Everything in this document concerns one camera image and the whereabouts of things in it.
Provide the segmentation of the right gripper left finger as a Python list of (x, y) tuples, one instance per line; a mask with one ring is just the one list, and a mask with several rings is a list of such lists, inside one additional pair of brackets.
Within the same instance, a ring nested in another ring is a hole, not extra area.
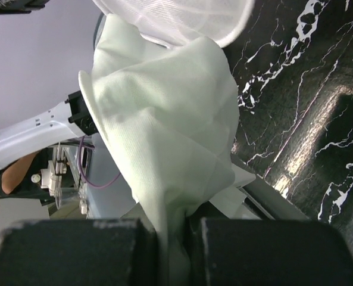
[(138, 219), (21, 220), (0, 232), (0, 285), (156, 285), (157, 254)]

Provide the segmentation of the white bra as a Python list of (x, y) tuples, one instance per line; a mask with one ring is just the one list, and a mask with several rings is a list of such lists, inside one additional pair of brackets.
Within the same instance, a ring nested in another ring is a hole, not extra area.
[(185, 217), (222, 190), (255, 179), (231, 162), (238, 87), (210, 38), (165, 49), (110, 14), (79, 86), (162, 251), (182, 253)]

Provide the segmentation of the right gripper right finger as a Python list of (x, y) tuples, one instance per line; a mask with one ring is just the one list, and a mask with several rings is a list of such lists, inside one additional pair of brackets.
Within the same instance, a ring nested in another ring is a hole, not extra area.
[(331, 226), (203, 218), (192, 232), (191, 285), (353, 285), (353, 256)]

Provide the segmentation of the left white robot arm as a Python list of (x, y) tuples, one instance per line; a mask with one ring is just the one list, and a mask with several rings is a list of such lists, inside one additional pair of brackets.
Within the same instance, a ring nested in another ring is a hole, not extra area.
[(35, 151), (97, 133), (80, 91), (54, 108), (0, 129), (0, 170)]

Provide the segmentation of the white mesh laundry bag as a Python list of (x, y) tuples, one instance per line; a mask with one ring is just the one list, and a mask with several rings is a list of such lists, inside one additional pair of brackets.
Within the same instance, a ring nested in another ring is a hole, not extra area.
[(238, 0), (95, 1), (104, 15), (136, 26), (146, 40), (174, 48), (206, 36), (219, 47), (231, 44), (246, 27), (255, 2)]

